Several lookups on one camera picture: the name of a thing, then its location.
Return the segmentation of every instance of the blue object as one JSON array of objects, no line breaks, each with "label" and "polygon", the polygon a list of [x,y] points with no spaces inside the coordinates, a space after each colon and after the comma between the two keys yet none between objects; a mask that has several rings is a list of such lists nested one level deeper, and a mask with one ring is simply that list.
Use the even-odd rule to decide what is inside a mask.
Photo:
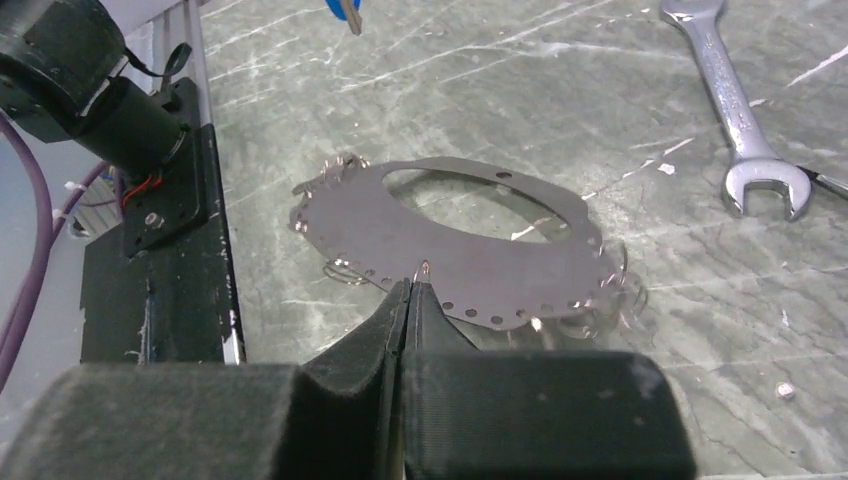
[{"label": "blue object", "polygon": [[[325,0],[327,2],[327,6],[330,7],[330,11],[333,12],[333,15],[336,16],[339,20],[347,21],[347,18],[344,14],[344,9],[342,8],[342,2],[340,0]],[[359,11],[359,4],[362,3],[362,0],[353,0],[353,8],[356,11]]]}]

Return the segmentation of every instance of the marble surface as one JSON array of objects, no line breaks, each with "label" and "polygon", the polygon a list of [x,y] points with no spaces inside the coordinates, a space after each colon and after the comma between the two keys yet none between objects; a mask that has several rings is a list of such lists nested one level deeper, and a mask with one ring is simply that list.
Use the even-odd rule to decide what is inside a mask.
[{"label": "marble surface", "polygon": [[[320,255],[286,228],[295,184],[341,150],[374,162],[467,157],[586,197],[651,295],[638,324],[594,342],[553,325],[464,327],[479,345],[641,351],[672,382],[705,478],[848,478],[848,203],[817,192],[787,224],[781,202],[756,192],[749,217],[728,215],[726,143],[658,6],[372,0],[356,38],[320,0],[206,5],[249,359],[306,361],[382,298],[323,277]],[[844,178],[846,24],[843,0],[731,0],[720,23],[772,146]],[[423,215],[502,238],[545,215],[443,176],[399,192]],[[518,241],[543,241],[552,223]],[[779,382],[794,399],[777,398]]]}]

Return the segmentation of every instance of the silver wrench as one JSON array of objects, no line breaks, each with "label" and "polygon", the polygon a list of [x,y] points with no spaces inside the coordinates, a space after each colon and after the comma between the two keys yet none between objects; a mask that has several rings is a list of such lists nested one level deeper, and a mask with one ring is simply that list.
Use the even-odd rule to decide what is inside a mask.
[{"label": "silver wrench", "polygon": [[807,210],[812,186],[800,168],[784,161],[766,141],[748,105],[739,78],[718,33],[725,0],[662,0],[662,19],[686,34],[695,61],[733,149],[722,185],[722,200],[734,214],[745,211],[745,191],[766,188],[783,195],[786,220]]}]

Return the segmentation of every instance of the oval metal plate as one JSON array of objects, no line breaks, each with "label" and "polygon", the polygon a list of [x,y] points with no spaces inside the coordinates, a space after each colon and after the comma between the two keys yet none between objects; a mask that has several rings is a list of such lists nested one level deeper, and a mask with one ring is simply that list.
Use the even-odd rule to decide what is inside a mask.
[{"label": "oval metal plate", "polygon": [[[571,229],[562,242],[528,243],[462,232],[428,220],[397,201],[383,178],[399,170],[431,170],[510,187],[559,215]],[[617,273],[602,253],[600,229],[577,194],[515,171],[455,157],[389,162],[349,161],[294,189],[303,194],[290,228],[330,259],[388,291],[423,261],[451,317],[494,330],[532,317],[571,317],[603,295]]]}]

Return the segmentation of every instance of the screw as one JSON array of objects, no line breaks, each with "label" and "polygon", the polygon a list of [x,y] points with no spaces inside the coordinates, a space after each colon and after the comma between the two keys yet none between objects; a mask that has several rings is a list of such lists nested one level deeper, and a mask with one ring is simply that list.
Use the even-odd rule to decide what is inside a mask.
[{"label": "screw", "polygon": [[791,400],[792,397],[795,396],[795,387],[786,382],[780,382],[777,384],[777,388],[775,388],[775,393],[778,398],[782,398],[784,400]]},{"label": "screw", "polygon": [[151,228],[162,228],[162,224],[165,223],[165,219],[156,214],[156,212],[150,212],[144,217],[144,224]]}]

